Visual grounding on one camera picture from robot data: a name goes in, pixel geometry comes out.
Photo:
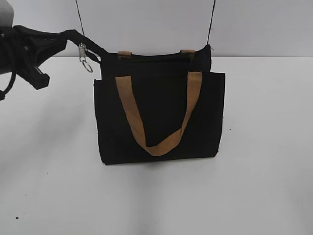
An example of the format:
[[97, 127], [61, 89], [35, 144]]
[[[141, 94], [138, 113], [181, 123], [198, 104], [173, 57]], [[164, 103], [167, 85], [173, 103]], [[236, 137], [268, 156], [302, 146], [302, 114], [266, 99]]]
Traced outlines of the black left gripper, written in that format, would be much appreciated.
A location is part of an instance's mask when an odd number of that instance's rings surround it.
[[57, 33], [41, 32], [22, 25], [0, 28], [0, 72], [16, 72], [34, 89], [49, 85], [50, 77], [39, 68], [39, 58], [63, 51], [67, 40]]

